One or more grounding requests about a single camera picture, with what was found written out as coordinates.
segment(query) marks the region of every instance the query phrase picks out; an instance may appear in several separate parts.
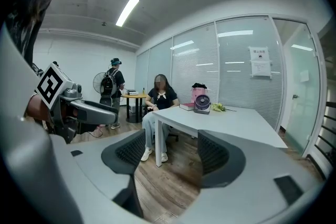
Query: shoe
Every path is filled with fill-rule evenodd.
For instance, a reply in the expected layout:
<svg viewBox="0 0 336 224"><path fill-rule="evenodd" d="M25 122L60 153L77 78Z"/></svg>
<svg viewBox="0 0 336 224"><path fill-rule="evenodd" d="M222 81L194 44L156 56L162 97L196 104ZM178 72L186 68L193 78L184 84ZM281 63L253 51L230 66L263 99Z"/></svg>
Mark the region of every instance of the shoe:
<svg viewBox="0 0 336 224"><path fill-rule="evenodd" d="M168 161L168 156L167 156L167 153L162 153L161 154L161 161L164 163L166 161Z"/></svg>
<svg viewBox="0 0 336 224"><path fill-rule="evenodd" d="M113 125L113 124L112 124L112 125L111 125L111 129L112 129L112 130L114 130L114 129L116 129L116 128L119 128L119 127L120 127L120 124L117 124L117 125Z"/></svg>
<svg viewBox="0 0 336 224"><path fill-rule="evenodd" d="M146 147L146 149L145 149L145 153L143 154L141 160L142 160L143 162L147 161L149 155L152 154L152 152L153 152L153 149L152 149L152 148Z"/></svg>

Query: white table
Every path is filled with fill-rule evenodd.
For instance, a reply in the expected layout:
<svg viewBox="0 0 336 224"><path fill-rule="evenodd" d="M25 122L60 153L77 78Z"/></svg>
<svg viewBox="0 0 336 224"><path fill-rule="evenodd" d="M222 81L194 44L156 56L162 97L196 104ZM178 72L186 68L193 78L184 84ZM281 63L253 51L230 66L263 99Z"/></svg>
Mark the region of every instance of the white table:
<svg viewBox="0 0 336 224"><path fill-rule="evenodd" d="M209 130L262 142L274 147L287 148L280 136L254 109L226 106L234 111L210 111L209 115L186 111L179 107L154 111L155 115L155 157L161 166L162 123L184 133L197 137L198 130Z"/></svg>

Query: small black fan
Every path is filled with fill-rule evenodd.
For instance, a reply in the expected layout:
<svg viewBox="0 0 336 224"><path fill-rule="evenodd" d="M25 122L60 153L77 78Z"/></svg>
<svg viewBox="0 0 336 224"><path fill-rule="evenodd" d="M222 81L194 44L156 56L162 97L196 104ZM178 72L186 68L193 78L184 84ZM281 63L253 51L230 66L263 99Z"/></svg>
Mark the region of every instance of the small black fan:
<svg viewBox="0 0 336 224"><path fill-rule="evenodd" d="M106 76L106 72L101 72L101 73L98 73L93 79L93 88L99 94L102 94L102 92L104 91L102 81L105 78L105 76Z"/></svg>
<svg viewBox="0 0 336 224"><path fill-rule="evenodd" d="M210 98L205 94L199 95L194 102L194 112L200 114L210 113Z"/></svg>

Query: seated woman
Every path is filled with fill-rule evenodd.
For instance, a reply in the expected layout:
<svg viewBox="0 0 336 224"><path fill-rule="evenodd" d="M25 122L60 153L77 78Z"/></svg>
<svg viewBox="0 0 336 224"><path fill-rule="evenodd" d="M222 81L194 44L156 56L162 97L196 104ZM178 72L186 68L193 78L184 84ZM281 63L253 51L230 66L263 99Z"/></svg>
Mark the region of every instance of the seated woman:
<svg viewBox="0 0 336 224"><path fill-rule="evenodd" d="M142 119L142 127L146 132L146 149L141 160L147 161L149 155L153 152L154 134L155 134L155 118L152 111L171 108L179 105L179 100L173 88L169 85L165 75L159 74L155 77L154 88L148 93L146 97L146 105L151 111ZM169 126L162 124L163 140L161 144L162 162L168 161L167 147L165 140L168 137Z"/></svg>

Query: fluorescent light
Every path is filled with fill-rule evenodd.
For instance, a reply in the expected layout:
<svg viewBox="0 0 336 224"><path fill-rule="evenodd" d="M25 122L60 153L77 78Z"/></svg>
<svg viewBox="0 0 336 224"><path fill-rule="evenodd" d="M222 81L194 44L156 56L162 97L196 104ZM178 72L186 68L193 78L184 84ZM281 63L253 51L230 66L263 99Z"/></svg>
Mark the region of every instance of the fluorescent light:
<svg viewBox="0 0 336 224"><path fill-rule="evenodd" d="M219 33L218 37L230 37L230 36L240 36L240 35L253 35L253 30L242 30L242 31Z"/></svg>
<svg viewBox="0 0 336 224"><path fill-rule="evenodd" d="M175 54L175 56L179 56L179 55L184 55L184 54L192 54L194 52L197 52L199 49L191 49L191 50L185 50L183 52L179 52L177 54Z"/></svg>
<svg viewBox="0 0 336 224"><path fill-rule="evenodd" d="M117 26L122 26L124 22L126 21L127 17L130 15L134 7L137 5L139 0L129 0L128 3L126 4L126 7L122 11L122 13L119 16L119 19L116 23Z"/></svg>
<svg viewBox="0 0 336 224"><path fill-rule="evenodd" d="M214 63L212 62L212 63L200 63L200 64L198 64L198 65L196 65L197 67L199 67L199 66L210 66L210 65L213 65Z"/></svg>
<svg viewBox="0 0 336 224"><path fill-rule="evenodd" d="M308 51L312 51L312 48L308 48L308 47L304 47L304 46L300 46L300 45L292 45L293 48L297 48L297 49L301 49L301 50L308 50Z"/></svg>
<svg viewBox="0 0 336 224"><path fill-rule="evenodd" d="M183 46L186 46L186 45L189 45L189 44L193 44L194 42L192 41L192 40L189 40L189 41L187 41L187 42L185 42L185 43L181 43L181 44L178 44L178 45L176 45L176 46L174 46L174 47L172 47L172 48L170 48L171 50L174 50L174 49L177 49L177 48L181 48L181 47L183 47Z"/></svg>
<svg viewBox="0 0 336 224"><path fill-rule="evenodd" d="M225 63L245 63L245 62L225 62Z"/></svg>

